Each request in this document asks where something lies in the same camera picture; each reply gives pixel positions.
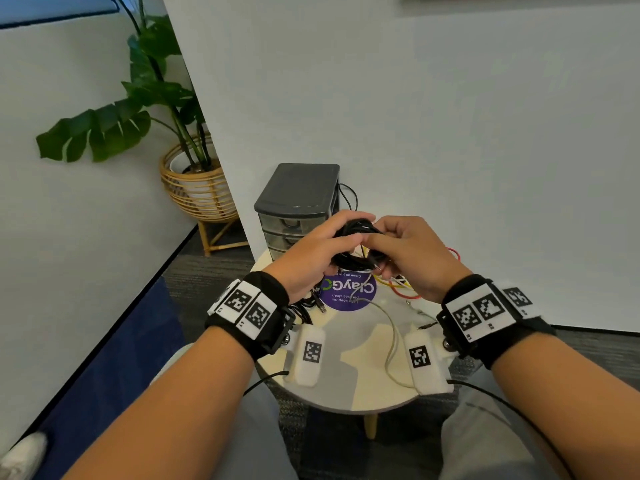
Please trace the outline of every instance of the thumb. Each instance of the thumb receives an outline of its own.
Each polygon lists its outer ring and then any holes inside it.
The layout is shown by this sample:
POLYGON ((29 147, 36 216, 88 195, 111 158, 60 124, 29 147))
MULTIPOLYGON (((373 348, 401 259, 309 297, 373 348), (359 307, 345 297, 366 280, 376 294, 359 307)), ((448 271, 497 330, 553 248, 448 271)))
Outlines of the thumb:
POLYGON ((364 234, 362 244, 369 249, 380 251, 390 258, 393 258, 397 253, 400 239, 386 234, 364 234))
POLYGON ((350 252, 362 243, 362 234, 351 234, 342 237, 334 237, 327 241, 328 249, 332 255, 350 252))

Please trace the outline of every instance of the round table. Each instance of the round table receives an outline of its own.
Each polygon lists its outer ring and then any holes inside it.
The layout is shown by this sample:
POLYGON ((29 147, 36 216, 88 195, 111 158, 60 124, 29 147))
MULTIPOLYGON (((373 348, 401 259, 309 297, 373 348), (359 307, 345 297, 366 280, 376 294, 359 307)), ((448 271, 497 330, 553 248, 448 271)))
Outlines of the round table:
MULTIPOLYGON (((265 251, 252 271, 263 269, 269 263, 271 256, 265 251)), ((419 315, 407 304, 408 300, 397 296, 388 286, 376 283, 374 294, 367 294, 366 297, 391 315, 402 336, 430 322, 428 317, 419 315)), ((421 309, 432 316, 441 310, 436 303, 422 299, 420 302, 421 309)), ((402 406, 417 396, 415 389, 396 384, 385 373, 384 363, 393 338, 387 316, 368 303, 356 311, 338 311, 329 306, 326 306, 326 313, 318 308, 308 311, 314 325, 324 328, 326 332, 318 382, 314 387, 303 387, 287 382, 281 376, 274 380, 300 401, 316 408, 364 415, 367 436, 375 437, 377 413, 402 406)), ((288 370, 291 361, 292 353, 279 349, 276 354, 267 355, 258 363, 267 374, 273 374, 288 370)), ((400 382, 412 383, 402 341, 389 370, 400 382)))

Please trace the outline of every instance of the storage drawer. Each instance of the storage drawer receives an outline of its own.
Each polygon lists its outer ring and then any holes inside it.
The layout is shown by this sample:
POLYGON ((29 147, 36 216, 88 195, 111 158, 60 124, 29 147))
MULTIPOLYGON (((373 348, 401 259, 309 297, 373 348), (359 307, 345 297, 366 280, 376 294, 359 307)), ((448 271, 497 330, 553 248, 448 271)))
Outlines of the storage drawer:
POLYGON ((273 234, 290 234, 303 236, 325 222, 326 217, 313 219, 281 219, 279 217, 258 214, 262 229, 273 234))
POLYGON ((267 247, 279 251, 286 251, 301 239, 301 236, 292 235, 277 235, 264 233, 264 238, 267 241, 267 247))
POLYGON ((271 259, 276 261, 276 259, 284 255, 284 251, 279 251, 277 249, 269 249, 269 254, 271 254, 271 259))

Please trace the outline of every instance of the wrist strap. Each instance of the wrist strap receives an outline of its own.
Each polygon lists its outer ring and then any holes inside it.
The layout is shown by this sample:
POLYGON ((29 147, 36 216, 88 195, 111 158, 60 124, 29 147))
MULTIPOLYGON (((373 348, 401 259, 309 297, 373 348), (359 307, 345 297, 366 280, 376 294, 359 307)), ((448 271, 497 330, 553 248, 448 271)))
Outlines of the wrist strap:
POLYGON ((472 274, 445 295, 438 322, 460 357, 480 359, 487 369, 510 347, 536 331, 556 335, 517 286, 472 274))
POLYGON ((274 353, 293 325, 289 295, 270 274, 256 271, 235 280, 207 312, 205 327, 228 332, 254 360, 274 353))

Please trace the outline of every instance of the pant leg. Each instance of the pant leg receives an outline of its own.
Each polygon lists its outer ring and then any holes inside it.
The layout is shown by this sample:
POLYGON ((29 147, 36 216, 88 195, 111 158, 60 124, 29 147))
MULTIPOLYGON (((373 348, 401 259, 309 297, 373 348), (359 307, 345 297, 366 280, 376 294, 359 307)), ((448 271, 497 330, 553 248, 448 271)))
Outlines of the pant leg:
MULTIPOLYGON (((178 350, 154 380, 187 352, 190 346, 178 350)), ((247 387, 259 379, 258 373, 254 370, 247 387)), ((279 414, 278 402, 265 384, 244 396, 229 442, 220 457, 212 480, 297 479, 280 433, 279 414)))
MULTIPOLYGON (((484 367, 469 382, 504 398, 484 367)), ((442 425, 442 456, 440 480, 558 480, 522 419, 469 387, 442 425)))

